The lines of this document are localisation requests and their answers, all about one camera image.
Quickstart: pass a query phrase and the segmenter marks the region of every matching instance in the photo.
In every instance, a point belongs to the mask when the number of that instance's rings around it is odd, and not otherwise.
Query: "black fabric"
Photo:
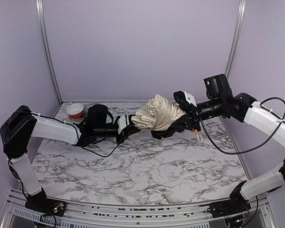
[[[162,139],[171,137],[176,132],[183,132],[186,129],[186,121],[188,116],[185,114],[177,121],[173,122],[165,131],[151,131],[152,137],[155,139]]]

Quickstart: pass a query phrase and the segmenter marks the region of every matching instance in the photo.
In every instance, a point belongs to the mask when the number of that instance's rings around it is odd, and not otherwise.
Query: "cream fabric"
[[[175,103],[156,95],[147,103],[147,109],[139,109],[131,120],[139,128],[165,131],[185,114]]]

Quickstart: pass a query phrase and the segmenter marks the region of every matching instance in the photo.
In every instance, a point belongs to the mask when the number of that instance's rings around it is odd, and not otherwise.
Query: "robotic arm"
[[[196,104],[194,97],[188,92],[174,93],[174,99],[186,113],[172,123],[165,131],[151,131],[154,138],[170,137],[174,132],[183,130],[200,131],[200,123],[217,116],[233,117],[263,131],[267,135],[280,124],[273,139],[285,148],[285,121],[263,109],[252,96],[241,93],[233,96],[225,75],[217,75],[204,79],[208,101]],[[115,137],[116,143],[123,143],[127,137],[140,130],[131,120],[132,116],[119,116],[113,123],[106,123],[107,115],[112,116],[104,105],[94,105],[88,111],[85,120],[76,126],[48,119],[33,113],[27,106],[21,106],[3,124],[0,129],[4,144],[4,152],[9,159],[9,167],[15,177],[23,183],[28,192],[27,208],[53,210],[62,216],[65,204],[48,199],[43,191],[26,154],[30,137],[48,138],[63,141],[75,146],[85,147],[95,143],[97,137]],[[252,180],[240,183],[231,193],[230,200],[210,205],[212,216],[220,217],[242,212],[243,207],[250,208],[248,200],[259,194],[273,191],[285,185],[285,160],[273,170]],[[228,211],[213,210],[228,205]]]

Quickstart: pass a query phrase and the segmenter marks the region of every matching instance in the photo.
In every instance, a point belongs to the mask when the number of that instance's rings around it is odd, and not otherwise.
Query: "orange bowl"
[[[84,113],[84,105],[81,103],[74,103],[71,104],[69,107],[66,108],[66,114],[68,114],[68,116],[70,118],[73,119],[77,119],[79,117],[82,116],[82,114]]]

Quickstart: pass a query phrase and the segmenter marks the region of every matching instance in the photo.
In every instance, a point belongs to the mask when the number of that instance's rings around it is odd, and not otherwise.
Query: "marble surface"
[[[113,116],[134,114],[145,103],[103,103]],[[60,120],[72,122],[63,104]],[[224,150],[234,147],[220,119],[205,121],[210,136]],[[79,147],[44,139],[33,162],[47,195],[68,200],[127,205],[163,205],[201,202],[228,197],[246,180],[237,155],[220,153],[201,132],[204,142],[185,131],[164,140],[150,132],[131,136],[108,158]],[[108,139],[90,149],[108,154]]]

